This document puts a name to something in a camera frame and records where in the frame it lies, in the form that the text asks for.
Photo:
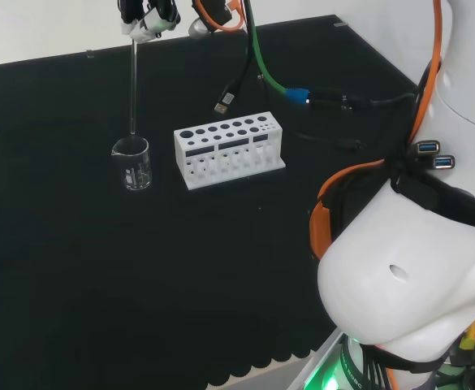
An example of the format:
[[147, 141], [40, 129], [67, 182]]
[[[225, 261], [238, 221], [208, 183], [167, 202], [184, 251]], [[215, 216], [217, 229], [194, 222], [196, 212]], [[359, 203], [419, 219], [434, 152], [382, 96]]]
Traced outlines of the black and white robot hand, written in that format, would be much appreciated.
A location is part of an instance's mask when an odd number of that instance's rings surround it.
[[174, 0], [117, 1], [121, 16], [121, 32], [135, 43], [143, 44], [160, 38], [165, 31], [173, 31], [181, 17]]

